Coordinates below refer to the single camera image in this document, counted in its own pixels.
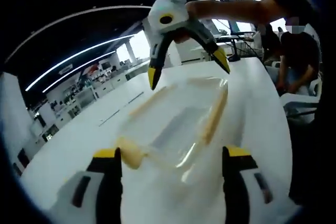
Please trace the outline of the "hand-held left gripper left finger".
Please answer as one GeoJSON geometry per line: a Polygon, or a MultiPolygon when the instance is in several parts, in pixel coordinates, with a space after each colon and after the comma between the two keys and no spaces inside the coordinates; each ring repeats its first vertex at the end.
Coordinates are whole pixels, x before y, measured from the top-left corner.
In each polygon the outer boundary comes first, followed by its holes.
{"type": "Polygon", "coordinates": [[[86,168],[76,172],[57,193],[49,210],[53,223],[121,223],[121,150],[96,152],[86,168]]]}

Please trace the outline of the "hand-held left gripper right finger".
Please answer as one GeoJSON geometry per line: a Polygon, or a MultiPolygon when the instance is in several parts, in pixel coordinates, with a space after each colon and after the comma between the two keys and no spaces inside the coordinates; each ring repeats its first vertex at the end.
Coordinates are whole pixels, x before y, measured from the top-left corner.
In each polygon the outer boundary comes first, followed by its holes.
{"type": "Polygon", "coordinates": [[[243,148],[223,147],[222,174],[226,223],[289,223],[301,209],[243,148]]]}

